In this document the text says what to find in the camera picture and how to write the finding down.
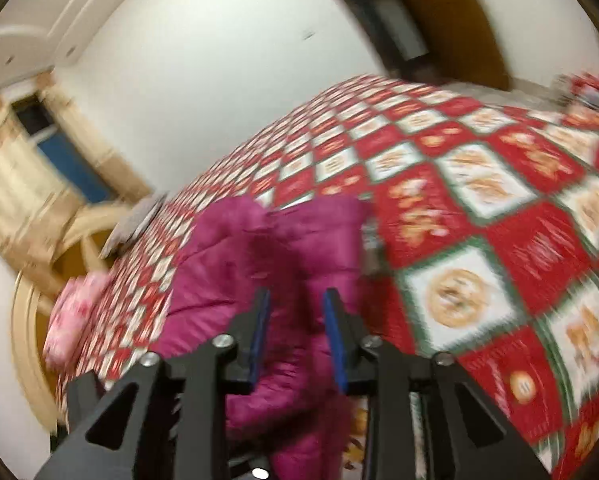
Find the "magenta puffer down jacket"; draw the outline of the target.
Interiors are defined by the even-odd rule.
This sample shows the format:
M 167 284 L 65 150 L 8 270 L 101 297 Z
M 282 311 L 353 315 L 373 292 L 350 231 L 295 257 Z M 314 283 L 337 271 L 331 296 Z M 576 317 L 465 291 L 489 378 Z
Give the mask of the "magenta puffer down jacket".
M 370 207 L 354 196 L 321 196 L 282 210 L 240 196 L 213 203 L 178 254 L 162 333 L 152 349 L 183 356 L 223 333 L 270 294 L 264 362 L 248 396 L 226 399 L 226 440 L 261 444 L 281 479 L 336 479 L 353 422 L 336 386 L 323 322 L 324 292 L 346 311 L 363 302 L 361 228 Z

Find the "pile of clothes on floor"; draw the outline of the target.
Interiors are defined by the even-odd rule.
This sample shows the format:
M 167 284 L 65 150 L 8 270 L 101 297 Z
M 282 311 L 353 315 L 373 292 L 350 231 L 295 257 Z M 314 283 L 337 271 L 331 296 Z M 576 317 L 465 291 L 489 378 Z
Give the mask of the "pile of clothes on floor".
M 591 73 L 560 75 L 551 84 L 555 102 L 569 108 L 579 105 L 599 112 L 599 76 Z

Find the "pink floral folded blanket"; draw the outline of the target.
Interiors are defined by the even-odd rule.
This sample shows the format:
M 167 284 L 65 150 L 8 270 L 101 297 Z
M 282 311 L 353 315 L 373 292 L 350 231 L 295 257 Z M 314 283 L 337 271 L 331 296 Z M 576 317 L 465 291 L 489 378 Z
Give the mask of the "pink floral folded blanket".
M 78 344 L 94 308 L 112 281 L 112 274 L 94 271 L 70 278 L 54 302 L 42 358 L 51 372 L 64 372 L 77 353 Z

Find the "red patchwork teddy bedspread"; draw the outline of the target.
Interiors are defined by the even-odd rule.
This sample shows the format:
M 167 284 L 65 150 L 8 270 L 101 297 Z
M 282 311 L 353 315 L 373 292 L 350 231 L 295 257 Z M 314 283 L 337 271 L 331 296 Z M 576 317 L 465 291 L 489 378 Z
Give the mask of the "red patchwork teddy bedspread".
M 215 162 L 114 264 L 72 367 L 114 385 L 144 352 L 222 332 L 261 286 L 281 299 L 235 443 L 269 437 L 283 479 L 357 478 L 365 407 L 334 384 L 321 307 L 404 352 L 455 354 L 572 479 L 599 440 L 599 124 L 363 75 Z

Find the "striped grey pillow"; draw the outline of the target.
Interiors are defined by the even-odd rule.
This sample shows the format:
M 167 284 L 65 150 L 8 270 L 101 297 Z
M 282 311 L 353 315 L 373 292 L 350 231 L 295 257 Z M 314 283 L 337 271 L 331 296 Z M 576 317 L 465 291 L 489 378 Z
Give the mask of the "striped grey pillow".
M 116 224 L 100 252 L 100 258 L 121 256 L 139 240 L 166 201 L 165 193 L 142 198 Z

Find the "cream wooden headboard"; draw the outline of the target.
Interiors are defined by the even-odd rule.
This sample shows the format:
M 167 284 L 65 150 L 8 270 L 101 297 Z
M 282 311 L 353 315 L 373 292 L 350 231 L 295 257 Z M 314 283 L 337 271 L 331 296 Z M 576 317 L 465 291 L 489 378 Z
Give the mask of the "cream wooden headboard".
M 130 210 L 121 202 L 80 208 L 63 229 L 51 259 L 34 273 L 16 278 L 11 310 L 11 346 L 15 373 L 32 414 L 49 434 L 64 422 L 55 400 L 57 374 L 42 358 L 54 301 L 68 278 L 105 271 L 111 258 L 100 257 L 106 238 Z

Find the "beige patterned curtain right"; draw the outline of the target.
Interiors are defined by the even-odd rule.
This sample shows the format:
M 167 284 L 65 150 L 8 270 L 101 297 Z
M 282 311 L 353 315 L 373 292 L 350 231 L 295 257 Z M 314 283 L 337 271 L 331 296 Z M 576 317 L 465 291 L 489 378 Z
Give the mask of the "beige patterned curtain right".
M 80 112 L 54 79 L 52 70 L 34 77 L 41 103 L 96 174 L 127 203 L 138 203 L 153 188 Z

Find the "beige patterned curtain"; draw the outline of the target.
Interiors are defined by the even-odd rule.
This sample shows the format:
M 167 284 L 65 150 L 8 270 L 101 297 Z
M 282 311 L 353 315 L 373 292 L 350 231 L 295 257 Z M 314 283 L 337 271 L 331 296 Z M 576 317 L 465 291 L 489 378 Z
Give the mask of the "beige patterned curtain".
M 96 174 L 127 203 L 138 203 L 153 188 L 80 112 L 54 79 L 52 70 L 34 77 L 41 103 Z
M 0 256 L 51 297 L 65 284 L 53 263 L 84 205 L 0 97 Z

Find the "beige patterned curtain left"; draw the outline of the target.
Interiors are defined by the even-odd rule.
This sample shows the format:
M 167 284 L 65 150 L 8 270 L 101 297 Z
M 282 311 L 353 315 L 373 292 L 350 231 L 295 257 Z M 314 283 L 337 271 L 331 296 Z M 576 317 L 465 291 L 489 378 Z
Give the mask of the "beige patterned curtain left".
M 53 263 L 84 205 L 0 97 L 0 256 L 51 297 L 65 284 Z

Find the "window with blue pane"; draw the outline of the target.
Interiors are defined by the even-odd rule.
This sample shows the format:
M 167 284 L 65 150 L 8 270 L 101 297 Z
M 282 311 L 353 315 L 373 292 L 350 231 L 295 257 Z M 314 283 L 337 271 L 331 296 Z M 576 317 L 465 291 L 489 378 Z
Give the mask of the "window with blue pane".
M 13 110 L 32 143 L 89 204 L 115 200 L 117 194 L 68 139 L 37 96 L 16 101 Z

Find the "brown wooden door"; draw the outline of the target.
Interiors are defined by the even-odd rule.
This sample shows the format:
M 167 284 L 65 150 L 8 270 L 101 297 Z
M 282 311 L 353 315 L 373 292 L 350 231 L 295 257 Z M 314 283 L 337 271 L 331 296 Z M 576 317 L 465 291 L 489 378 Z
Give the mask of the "brown wooden door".
M 511 78 L 479 0 L 403 0 L 446 77 L 508 91 Z

